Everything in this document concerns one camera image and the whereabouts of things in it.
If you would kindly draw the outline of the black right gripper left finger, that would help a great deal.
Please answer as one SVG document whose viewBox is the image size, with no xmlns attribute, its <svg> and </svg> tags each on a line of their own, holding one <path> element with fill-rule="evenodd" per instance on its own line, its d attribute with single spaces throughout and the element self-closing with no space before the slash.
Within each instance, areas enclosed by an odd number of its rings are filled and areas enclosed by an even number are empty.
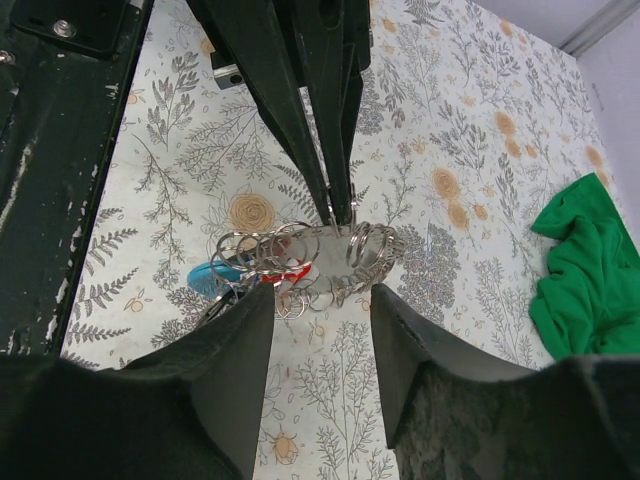
<svg viewBox="0 0 640 480">
<path fill-rule="evenodd" d="M 262 285 L 120 370 L 3 357 L 2 477 L 251 478 L 273 330 Z"/>
</svg>

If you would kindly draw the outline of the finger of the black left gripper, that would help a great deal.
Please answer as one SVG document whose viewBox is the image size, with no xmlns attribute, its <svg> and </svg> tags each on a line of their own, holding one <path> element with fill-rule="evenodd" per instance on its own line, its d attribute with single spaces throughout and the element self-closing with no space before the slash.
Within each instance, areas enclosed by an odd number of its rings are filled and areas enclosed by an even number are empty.
<svg viewBox="0 0 640 480">
<path fill-rule="evenodd" d="M 188 5 L 216 51 L 238 67 L 262 120 L 305 180 L 322 223 L 329 224 L 327 187 L 274 4 L 203 0 Z"/>
<path fill-rule="evenodd" d="M 328 185 L 321 199 L 339 225 L 354 220 L 350 157 L 371 62 L 366 1 L 296 1 L 294 31 Z"/>
</svg>

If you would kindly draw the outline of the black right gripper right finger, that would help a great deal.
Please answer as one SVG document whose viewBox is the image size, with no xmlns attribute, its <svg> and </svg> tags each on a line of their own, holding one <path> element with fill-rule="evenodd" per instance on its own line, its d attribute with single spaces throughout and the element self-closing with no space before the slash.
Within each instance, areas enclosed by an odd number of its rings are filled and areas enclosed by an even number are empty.
<svg viewBox="0 0 640 480">
<path fill-rule="evenodd" d="M 637 356 L 571 356 L 532 370 L 451 334 L 383 284 L 372 289 L 370 321 L 401 478 L 638 477 Z"/>
</svg>

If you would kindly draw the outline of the metal key organizer blue handle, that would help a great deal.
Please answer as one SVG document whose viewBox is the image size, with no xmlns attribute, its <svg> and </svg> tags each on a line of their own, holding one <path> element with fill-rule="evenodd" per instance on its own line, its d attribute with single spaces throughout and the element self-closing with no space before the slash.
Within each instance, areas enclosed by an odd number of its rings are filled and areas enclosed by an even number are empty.
<svg viewBox="0 0 640 480">
<path fill-rule="evenodd" d="M 229 309 L 262 284 L 274 287 L 277 315 L 293 319 L 307 310 L 341 307 L 382 282 L 406 249 L 391 226 L 360 222 L 311 226 L 291 222 L 264 233 L 229 232 L 208 262 L 187 275 L 187 285 Z"/>
</svg>

